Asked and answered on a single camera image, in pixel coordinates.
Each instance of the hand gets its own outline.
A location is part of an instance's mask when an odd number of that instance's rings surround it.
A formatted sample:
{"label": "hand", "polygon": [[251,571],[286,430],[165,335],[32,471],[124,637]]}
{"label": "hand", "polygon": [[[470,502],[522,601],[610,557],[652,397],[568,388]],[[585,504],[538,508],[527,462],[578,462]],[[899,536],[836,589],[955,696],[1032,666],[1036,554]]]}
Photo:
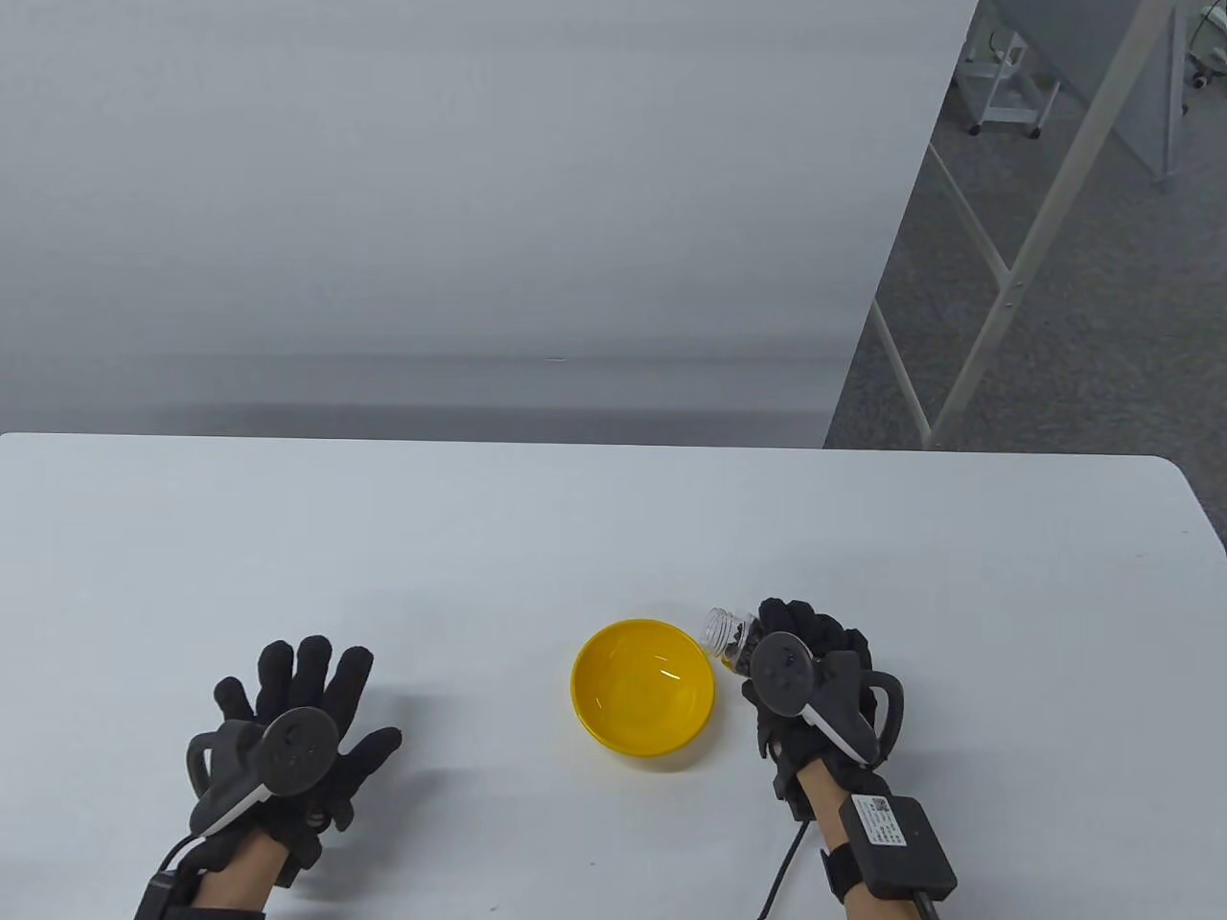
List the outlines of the hand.
{"label": "hand", "polygon": [[[758,607],[758,623],[763,635],[774,632],[793,633],[804,642],[815,656],[831,651],[855,651],[864,670],[872,670],[869,643],[859,629],[844,629],[834,617],[815,613],[805,601],[784,604],[778,597],[768,597]],[[885,783],[871,770],[858,765],[812,725],[800,716],[783,716],[773,713],[758,698],[752,681],[741,684],[741,696],[758,710],[758,753],[771,757],[777,765],[775,795],[785,800],[798,819],[812,817],[796,774],[817,759],[822,759],[840,786],[850,791],[874,791]],[[863,687],[860,692],[861,715],[874,724],[877,699],[874,691]]]}
{"label": "hand", "polygon": [[[260,654],[260,692],[255,709],[237,677],[226,677],[213,689],[225,719],[267,725],[296,707],[317,707],[336,723],[345,737],[353,723],[358,699],[371,675],[373,656],[361,646],[346,649],[325,687],[333,646],[323,635],[312,635],[298,646],[298,670],[288,643],[275,642]],[[400,747],[399,729],[379,729],[362,738],[347,754],[336,758],[328,774],[312,789],[292,797],[274,797],[205,840],[179,861],[179,872],[218,871],[234,856],[239,844],[259,828],[288,849],[277,884],[288,886],[301,868],[310,868],[320,855],[319,834],[335,823],[345,830],[353,819],[352,799],[366,779]]]}

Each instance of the finger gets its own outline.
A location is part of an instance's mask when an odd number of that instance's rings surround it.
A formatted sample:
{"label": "finger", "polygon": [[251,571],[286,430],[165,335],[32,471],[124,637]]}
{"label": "finger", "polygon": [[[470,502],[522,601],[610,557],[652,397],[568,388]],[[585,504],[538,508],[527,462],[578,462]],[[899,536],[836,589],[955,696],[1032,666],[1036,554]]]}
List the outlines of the finger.
{"label": "finger", "polygon": [[290,681],[287,705],[318,707],[324,702],[324,680],[333,660],[333,644],[323,635],[308,635],[298,644],[298,670]]}
{"label": "finger", "polygon": [[238,677],[223,677],[218,681],[213,687],[213,702],[222,710],[222,719],[255,721],[255,713],[247,702],[247,691],[243,689],[243,682]]}
{"label": "finger", "polygon": [[849,629],[847,632],[848,648],[856,653],[856,657],[860,659],[860,666],[866,671],[874,670],[874,656],[869,654],[869,640],[860,629]]}
{"label": "finger", "polygon": [[801,637],[815,655],[843,651],[848,648],[848,635],[834,617],[815,613],[814,607],[805,601],[791,601],[788,608],[796,624],[794,632]]}
{"label": "finger", "polygon": [[255,698],[255,719],[269,725],[286,711],[290,698],[290,676],[294,670],[294,650],[290,643],[277,640],[266,645],[256,665],[260,673],[260,693]]}
{"label": "finger", "polygon": [[372,731],[362,738],[336,765],[335,791],[344,799],[352,799],[367,776],[384,765],[402,740],[400,729],[390,726]]}
{"label": "finger", "polygon": [[746,681],[741,684],[741,696],[748,699],[752,705],[762,705],[762,699],[758,697],[758,691],[755,689],[753,681]]}
{"label": "finger", "polygon": [[768,597],[758,605],[758,622],[764,633],[790,633],[793,615],[779,597]]}
{"label": "finger", "polygon": [[333,823],[337,830],[345,830],[353,823],[353,802],[341,796],[333,796],[324,802],[328,813],[333,816]]}
{"label": "finger", "polygon": [[333,716],[336,731],[342,738],[345,732],[350,730],[350,725],[353,724],[353,714],[358,711],[358,700],[362,698],[362,691],[371,676],[372,664],[374,664],[374,656],[369,649],[361,645],[346,649],[336,664],[336,673],[333,675],[333,680],[324,689],[321,708]]}

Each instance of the plastic bottle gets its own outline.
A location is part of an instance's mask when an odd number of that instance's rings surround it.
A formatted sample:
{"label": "plastic bottle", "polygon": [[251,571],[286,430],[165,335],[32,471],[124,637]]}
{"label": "plastic bottle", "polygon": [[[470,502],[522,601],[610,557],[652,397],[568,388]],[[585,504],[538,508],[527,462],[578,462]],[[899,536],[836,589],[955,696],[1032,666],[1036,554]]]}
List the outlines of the plastic bottle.
{"label": "plastic bottle", "polygon": [[750,656],[762,638],[763,628],[758,617],[713,607],[707,613],[698,644],[734,673],[748,677]]}

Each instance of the floor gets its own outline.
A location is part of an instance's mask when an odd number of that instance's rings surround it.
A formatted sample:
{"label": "floor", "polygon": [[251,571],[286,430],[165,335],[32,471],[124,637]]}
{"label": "floor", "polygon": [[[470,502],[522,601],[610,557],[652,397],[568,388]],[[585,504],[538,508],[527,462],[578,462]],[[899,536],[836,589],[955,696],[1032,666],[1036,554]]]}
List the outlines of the floor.
{"label": "floor", "polygon": [[[1227,541],[1227,86],[1188,103],[1167,183],[1104,147],[948,448],[1168,458]],[[939,119],[934,144],[1006,261],[1076,130],[1076,105],[1059,114],[1038,141],[1014,126],[969,137],[952,92]],[[877,297],[930,418],[994,293],[926,162]],[[918,445],[871,328],[826,444]]]}

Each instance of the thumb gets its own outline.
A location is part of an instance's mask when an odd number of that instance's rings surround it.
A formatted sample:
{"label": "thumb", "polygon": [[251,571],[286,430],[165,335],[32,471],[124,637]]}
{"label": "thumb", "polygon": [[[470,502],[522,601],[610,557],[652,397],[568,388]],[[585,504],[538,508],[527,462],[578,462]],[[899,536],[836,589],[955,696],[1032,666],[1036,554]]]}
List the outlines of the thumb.
{"label": "thumb", "polygon": [[345,830],[353,823],[353,802],[341,796],[329,796],[324,800],[325,811],[333,816],[337,830]]}
{"label": "thumb", "polygon": [[372,731],[340,758],[336,765],[336,789],[346,799],[352,797],[367,776],[384,765],[400,747],[404,736],[391,726]]}
{"label": "thumb", "polygon": [[751,705],[762,708],[763,702],[758,697],[758,691],[755,689],[753,681],[745,681],[741,684],[741,696],[750,700]]}

